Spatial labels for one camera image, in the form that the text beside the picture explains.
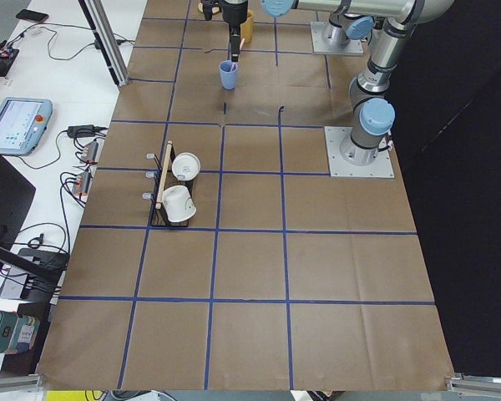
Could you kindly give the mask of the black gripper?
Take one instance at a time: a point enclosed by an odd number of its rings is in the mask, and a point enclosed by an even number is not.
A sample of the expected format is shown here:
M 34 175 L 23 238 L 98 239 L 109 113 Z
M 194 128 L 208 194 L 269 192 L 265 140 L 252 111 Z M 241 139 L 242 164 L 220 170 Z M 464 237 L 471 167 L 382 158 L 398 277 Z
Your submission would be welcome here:
M 230 57 L 232 63 L 238 63 L 240 58 L 241 34 L 240 25 L 229 26 Z

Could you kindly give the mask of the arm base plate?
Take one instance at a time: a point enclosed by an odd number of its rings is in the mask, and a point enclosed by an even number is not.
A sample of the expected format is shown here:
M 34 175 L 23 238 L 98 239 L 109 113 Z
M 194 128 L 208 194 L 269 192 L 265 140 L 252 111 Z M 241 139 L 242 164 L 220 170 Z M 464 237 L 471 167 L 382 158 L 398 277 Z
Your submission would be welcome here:
M 341 27 L 327 22 L 311 22 L 311 41 L 314 54 L 361 57 L 362 42 L 349 39 Z
M 386 140 L 365 150 L 352 142 L 351 127 L 325 126 L 325 143 L 330 177 L 393 179 L 395 177 Z

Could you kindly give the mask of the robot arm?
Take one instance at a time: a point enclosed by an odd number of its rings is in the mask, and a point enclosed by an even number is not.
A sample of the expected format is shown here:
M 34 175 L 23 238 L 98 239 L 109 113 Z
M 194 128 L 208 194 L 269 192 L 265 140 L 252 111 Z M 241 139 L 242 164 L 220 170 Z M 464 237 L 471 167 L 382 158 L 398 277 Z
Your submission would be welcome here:
M 453 5 L 451 1 L 343 1 L 343 14 L 383 17 L 382 31 L 370 49 L 366 68 L 352 80 L 349 97 L 353 108 L 351 133 L 340 152 L 349 163 L 370 165 L 382 138 L 395 120 L 395 109 L 384 99 L 401 52 L 418 24 L 431 22 Z
M 264 11 L 274 18 L 292 9 L 340 14 L 361 14 L 385 17 L 390 31 L 379 37 L 371 51 L 371 61 L 388 69 L 396 66 L 398 58 L 416 25 L 431 22 L 453 5 L 451 1 L 262 1 Z

